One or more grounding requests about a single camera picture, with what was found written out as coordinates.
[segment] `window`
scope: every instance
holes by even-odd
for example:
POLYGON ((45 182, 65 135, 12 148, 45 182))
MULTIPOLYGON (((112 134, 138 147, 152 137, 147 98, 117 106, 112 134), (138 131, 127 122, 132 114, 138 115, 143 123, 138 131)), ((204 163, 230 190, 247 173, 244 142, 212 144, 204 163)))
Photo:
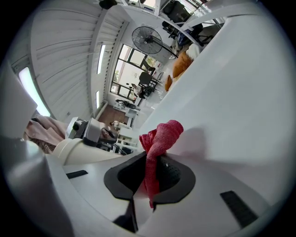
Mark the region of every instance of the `window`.
POLYGON ((101 46, 101 51, 100 51, 100 58, 99 58, 99 63, 98 63, 98 72, 97 74, 101 73, 101 67, 102 67, 102 61, 103 61, 103 56, 104 56, 104 50, 105 50, 106 45, 101 46))
POLYGON ((134 101, 136 95, 131 84, 138 85, 141 73, 147 71, 143 66, 144 60, 150 67, 156 62, 152 57, 124 44, 117 60, 110 92, 134 101))
POLYGON ((29 68, 24 68, 20 71, 18 74, 20 81, 23 84, 24 89, 27 91, 27 93, 31 96, 31 98, 35 101, 37 104, 37 111, 39 114, 43 116, 50 116, 50 112, 45 107, 44 103, 42 102, 36 88, 33 82, 33 79, 31 77, 29 68))
POLYGON ((96 92, 96 102, 97 102, 97 109, 98 109, 100 106, 99 91, 96 92))

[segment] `orange cushion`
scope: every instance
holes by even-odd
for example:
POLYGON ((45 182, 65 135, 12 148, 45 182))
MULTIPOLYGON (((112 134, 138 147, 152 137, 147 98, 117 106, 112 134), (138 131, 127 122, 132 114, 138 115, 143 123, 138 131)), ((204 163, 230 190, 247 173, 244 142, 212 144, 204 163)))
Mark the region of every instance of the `orange cushion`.
POLYGON ((173 66, 173 78, 180 75, 181 72, 184 72, 192 63, 192 59, 189 58, 185 51, 183 51, 173 66))
POLYGON ((165 82, 165 90, 168 91, 170 86, 172 84, 172 79, 171 79, 171 76, 169 75, 166 79, 166 82, 165 82))
POLYGON ((175 77, 175 78, 174 78, 174 82, 176 82, 177 80, 179 80, 179 78, 181 77, 181 75, 183 75, 184 72, 185 72, 185 71, 181 72, 181 73, 179 74, 179 76, 175 77))

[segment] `standing fan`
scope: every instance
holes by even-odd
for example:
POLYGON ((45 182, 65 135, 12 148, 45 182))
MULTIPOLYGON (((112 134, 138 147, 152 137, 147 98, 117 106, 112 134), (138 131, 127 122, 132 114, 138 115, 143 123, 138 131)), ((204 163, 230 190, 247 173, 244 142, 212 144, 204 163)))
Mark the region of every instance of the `standing fan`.
POLYGON ((147 26, 140 26, 134 30, 131 36, 135 46, 144 53, 157 54, 162 48, 173 54, 173 52, 163 46, 162 39, 154 29, 147 26))

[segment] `red cloth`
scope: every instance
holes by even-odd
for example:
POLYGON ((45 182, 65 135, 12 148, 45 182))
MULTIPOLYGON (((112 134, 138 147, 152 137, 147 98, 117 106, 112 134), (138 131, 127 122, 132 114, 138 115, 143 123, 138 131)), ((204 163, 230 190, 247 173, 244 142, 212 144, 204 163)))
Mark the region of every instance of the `red cloth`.
POLYGON ((170 149, 183 131, 181 123, 170 120, 166 124, 158 124, 156 129, 139 137, 142 147, 147 152, 144 186, 151 208, 153 208, 153 196, 159 193, 159 182, 156 179, 156 158, 170 149))

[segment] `fluorescent light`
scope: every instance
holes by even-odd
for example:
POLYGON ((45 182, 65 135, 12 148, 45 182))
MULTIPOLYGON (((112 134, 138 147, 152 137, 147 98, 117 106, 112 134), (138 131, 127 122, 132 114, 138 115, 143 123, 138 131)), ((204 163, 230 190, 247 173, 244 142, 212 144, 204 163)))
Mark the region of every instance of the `fluorescent light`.
POLYGON ((99 103, 99 91, 96 92, 96 99, 97 99, 97 109, 98 109, 99 106, 100 106, 100 103, 99 103))
POLYGON ((100 58, 99 58, 99 64, 98 64, 98 74, 101 72, 101 67, 102 67, 102 61, 103 61, 103 55, 104 55, 104 50, 105 50, 106 45, 101 46, 101 52, 100 52, 100 58))
POLYGON ((29 68, 27 67, 27 68, 24 68, 23 70, 21 70, 20 73, 18 74, 18 76, 20 78, 20 81, 23 84, 23 87, 27 91, 27 93, 31 96, 31 98, 37 104, 38 113, 43 116, 50 117, 50 112, 46 109, 44 103, 42 102, 42 100, 35 88, 29 68))

